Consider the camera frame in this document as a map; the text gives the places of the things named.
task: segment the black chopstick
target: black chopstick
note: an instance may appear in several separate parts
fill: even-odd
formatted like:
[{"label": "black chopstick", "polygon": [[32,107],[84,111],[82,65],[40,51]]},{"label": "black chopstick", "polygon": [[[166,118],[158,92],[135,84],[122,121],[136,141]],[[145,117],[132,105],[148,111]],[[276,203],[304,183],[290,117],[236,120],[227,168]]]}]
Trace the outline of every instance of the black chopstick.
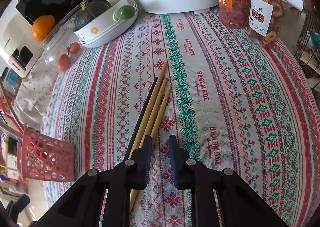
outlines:
[{"label": "black chopstick", "polygon": [[134,140],[135,140],[135,138],[136,138],[136,136],[137,136],[137,133],[138,133],[138,130],[139,130],[139,127],[140,127],[140,124],[141,124],[143,115],[144,115],[144,113],[146,112],[146,109],[147,109],[149,100],[150,100],[150,98],[151,98],[153,89],[154,89],[155,86],[156,86],[157,80],[158,80],[158,77],[155,77],[155,80],[153,81],[153,84],[152,84],[152,86],[151,86],[151,89],[150,89],[150,91],[149,91],[149,94],[148,94],[148,96],[147,96],[147,99],[146,99],[146,101],[145,101],[145,103],[144,103],[144,105],[143,105],[143,108],[142,108],[142,110],[141,110],[141,113],[140,113],[140,115],[139,115],[137,124],[136,124],[136,126],[135,126],[135,128],[134,128],[134,131],[133,131],[133,133],[132,133],[132,136],[131,136],[131,139],[130,139],[130,142],[129,142],[127,151],[125,152],[123,161],[129,159],[129,155],[130,155],[130,153],[131,153],[131,149],[132,149]]}]

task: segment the white bowl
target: white bowl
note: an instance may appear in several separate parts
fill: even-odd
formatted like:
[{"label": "white bowl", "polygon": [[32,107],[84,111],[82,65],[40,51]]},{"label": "white bowl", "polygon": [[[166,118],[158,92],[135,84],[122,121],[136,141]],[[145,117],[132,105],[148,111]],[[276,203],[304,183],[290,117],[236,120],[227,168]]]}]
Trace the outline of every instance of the white bowl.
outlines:
[{"label": "white bowl", "polygon": [[116,28],[112,29],[108,33],[106,33],[104,36],[100,37],[97,41],[94,41],[92,43],[83,45],[84,47],[87,48],[96,48],[100,47],[106,43],[111,42],[112,40],[116,39],[118,36],[123,34],[126,30],[129,29],[129,27],[134,23],[134,21],[137,19],[139,10],[136,10],[136,13],[134,17],[132,17],[129,20],[125,20],[124,23],[121,25],[117,26]]},{"label": "white bowl", "polygon": [[[134,0],[129,0],[129,4],[132,5],[134,7],[134,9],[137,11],[137,5],[135,3]],[[86,41],[81,41],[82,45],[87,45],[87,44],[91,44],[93,42],[96,42],[97,40],[99,40],[102,36],[105,36],[105,34],[107,34],[108,32],[110,32],[111,30],[117,28],[118,26],[122,25],[123,23],[125,23],[127,20],[119,20],[117,21],[114,25],[112,25],[111,27],[109,27],[109,29],[105,30],[104,32],[102,32],[101,34],[99,34],[98,36],[90,39],[90,40],[86,40]]]},{"label": "white bowl", "polygon": [[99,15],[96,19],[75,31],[75,35],[82,41],[93,39],[117,21],[113,20],[113,14],[118,11],[124,5],[129,4],[128,0],[108,0],[111,4],[111,8]]}]

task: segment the kabocha squash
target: kabocha squash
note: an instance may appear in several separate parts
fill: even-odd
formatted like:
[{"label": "kabocha squash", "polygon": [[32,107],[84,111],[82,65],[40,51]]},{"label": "kabocha squash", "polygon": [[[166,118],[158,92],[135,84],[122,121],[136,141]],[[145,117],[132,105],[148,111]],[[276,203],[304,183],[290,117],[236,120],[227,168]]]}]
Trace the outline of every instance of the kabocha squash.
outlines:
[{"label": "kabocha squash", "polygon": [[87,0],[81,3],[81,11],[76,15],[74,32],[81,29],[99,15],[111,8],[107,0],[93,0],[90,4]]},{"label": "kabocha squash", "polygon": [[32,25],[32,36],[36,41],[43,41],[54,28],[56,20],[52,15],[42,15]]}]

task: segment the tablecloth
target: tablecloth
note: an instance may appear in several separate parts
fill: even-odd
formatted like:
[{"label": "tablecloth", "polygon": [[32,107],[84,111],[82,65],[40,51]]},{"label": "tablecloth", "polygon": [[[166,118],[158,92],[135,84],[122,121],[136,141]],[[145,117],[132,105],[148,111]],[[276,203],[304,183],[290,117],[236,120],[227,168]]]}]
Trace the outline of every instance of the tablecloth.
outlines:
[{"label": "tablecloth", "polygon": [[22,79],[13,110],[23,124],[40,130],[58,74],[46,65],[43,54]]},{"label": "tablecloth", "polygon": [[[58,76],[44,133],[76,145],[76,176],[122,161],[164,62],[172,94],[130,226],[191,226],[191,192],[172,182],[171,134],[209,168],[234,169],[289,226],[304,226],[320,201],[313,95],[279,39],[273,50],[262,48],[244,29],[223,26],[218,8],[200,15],[145,13]],[[72,184],[44,185],[52,205]]]}]

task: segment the orange flower decal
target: orange flower decal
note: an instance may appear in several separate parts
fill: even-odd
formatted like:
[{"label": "orange flower decal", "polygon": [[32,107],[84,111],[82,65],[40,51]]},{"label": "orange flower decal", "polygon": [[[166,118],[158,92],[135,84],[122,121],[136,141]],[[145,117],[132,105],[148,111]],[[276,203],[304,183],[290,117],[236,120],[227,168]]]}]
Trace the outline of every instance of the orange flower decal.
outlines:
[{"label": "orange flower decal", "polygon": [[97,34],[98,31],[99,31],[99,29],[98,29],[97,27],[92,27],[92,28],[91,28],[91,33],[92,33],[92,34]]}]

